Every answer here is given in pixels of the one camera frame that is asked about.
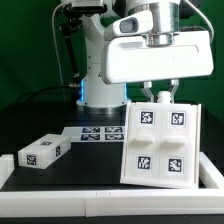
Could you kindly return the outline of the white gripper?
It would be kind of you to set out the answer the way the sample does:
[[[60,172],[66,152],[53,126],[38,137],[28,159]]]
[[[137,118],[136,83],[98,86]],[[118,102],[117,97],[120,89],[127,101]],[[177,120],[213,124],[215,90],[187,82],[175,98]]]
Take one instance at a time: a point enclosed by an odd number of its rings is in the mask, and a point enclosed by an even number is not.
[[[178,78],[207,76],[214,68],[207,31],[181,32],[174,40],[174,45],[159,47],[148,47],[142,36],[112,40],[102,51],[103,81],[106,84],[143,82],[141,91],[153,102],[151,81],[171,79],[167,85],[174,99]]]

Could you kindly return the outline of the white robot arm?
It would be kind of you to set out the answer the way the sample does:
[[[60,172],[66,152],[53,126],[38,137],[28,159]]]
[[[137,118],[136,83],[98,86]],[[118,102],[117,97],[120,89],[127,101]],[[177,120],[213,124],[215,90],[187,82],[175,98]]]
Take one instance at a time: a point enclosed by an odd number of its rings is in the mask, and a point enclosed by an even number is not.
[[[174,96],[181,78],[213,71],[208,24],[181,26],[180,20],[203,16],[200,0],[61,0],[70,28],[82,26],[87,46],[87,74],[82,109],[112,112],[128,102],[127,83],[140,82],[149,99],[151,85],[166,80]]]

